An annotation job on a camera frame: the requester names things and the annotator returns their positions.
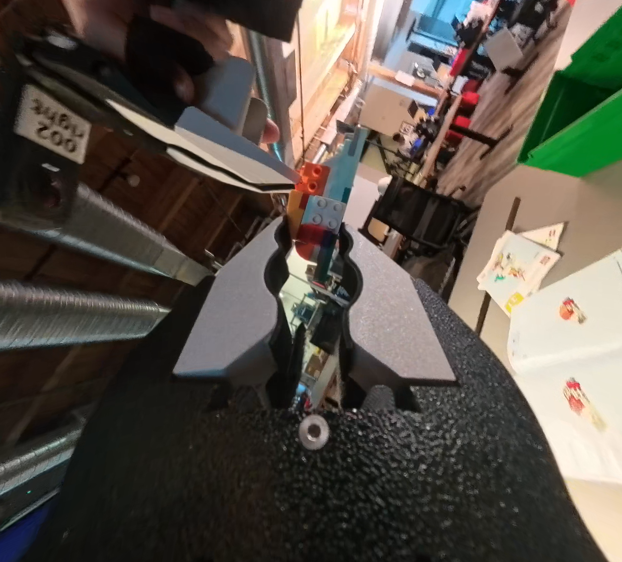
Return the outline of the green plastic bin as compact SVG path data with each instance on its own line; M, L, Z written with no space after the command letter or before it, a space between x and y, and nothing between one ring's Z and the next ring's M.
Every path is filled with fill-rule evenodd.
M584 177L621 160L621 8L556 71L517 164Z

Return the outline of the multicoloured lego model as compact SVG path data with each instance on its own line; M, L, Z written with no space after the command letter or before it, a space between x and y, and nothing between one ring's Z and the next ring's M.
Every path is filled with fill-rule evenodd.
M305 162L289 194L287 224L297 254L315 263L311 283L324 285L329 277L340 228L354 186L369 131L345 126L341 150L324 163Z

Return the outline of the open instruction booklet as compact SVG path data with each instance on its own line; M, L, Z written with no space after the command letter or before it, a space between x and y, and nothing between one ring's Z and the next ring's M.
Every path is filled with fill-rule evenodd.
M621 250L521 303L508 358L562 475L621 484Z

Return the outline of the black chair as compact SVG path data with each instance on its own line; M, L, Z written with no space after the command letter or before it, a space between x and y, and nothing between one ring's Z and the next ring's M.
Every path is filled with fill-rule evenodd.
M397 232L402 240L393 258L402 267L410 258L434 259L445 254L461 263L480 208L392 177L359 232L378 246L380 242L370 232L373 219Z

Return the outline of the illustrated instruction booklet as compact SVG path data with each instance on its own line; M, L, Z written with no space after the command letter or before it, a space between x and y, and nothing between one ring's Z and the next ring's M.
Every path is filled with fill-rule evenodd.
M556 250L507 230L496 241L477 277L478 290L488 294L510 317L517 306L540 289L560 259Z

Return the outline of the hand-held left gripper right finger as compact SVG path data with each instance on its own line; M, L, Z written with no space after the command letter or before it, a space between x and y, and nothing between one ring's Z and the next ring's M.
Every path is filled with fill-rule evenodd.
M350 225L341 228L344 287L340 359L359 386L454 385L454 371L412 277Z

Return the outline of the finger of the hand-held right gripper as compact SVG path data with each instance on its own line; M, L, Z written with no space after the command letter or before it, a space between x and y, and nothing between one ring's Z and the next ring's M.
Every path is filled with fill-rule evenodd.
M290 193L295 190L295 184L292 183L278 183L278 184L265 184L265 183L253 183L243 179L241 176L216 165L211 165L205 160L202 160L199 156L188 152L178 146L166 146L166 155L169 159L175 161L177 164L193 171L198 175L202 175L207 178L213 178L221 183L236 186L246 191L252 191L255 193L271 194L271 193Z
M195 107L174 126L178 146L253 183L298 183L299 173Z

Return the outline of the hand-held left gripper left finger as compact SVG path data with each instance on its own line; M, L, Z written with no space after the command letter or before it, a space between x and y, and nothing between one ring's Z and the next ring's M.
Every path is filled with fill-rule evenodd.
M178 379L262 386L288 351L279 294L288 279L288 226L275 219L217 273L173 368Z

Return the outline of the large silver spiral duct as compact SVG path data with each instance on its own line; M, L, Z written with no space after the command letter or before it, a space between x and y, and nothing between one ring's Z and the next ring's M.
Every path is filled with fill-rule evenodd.
M187 285L196 286L213 275L163 234L82 183L60 223L2 207L1 225L57 247Z
M170 312L151 300L1 281L1 350L141 339Z

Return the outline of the small instruction leaflet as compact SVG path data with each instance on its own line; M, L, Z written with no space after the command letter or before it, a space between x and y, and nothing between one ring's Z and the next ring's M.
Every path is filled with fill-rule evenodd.
M550 250L558 250L566 223L547 225L520 233L520 236Z

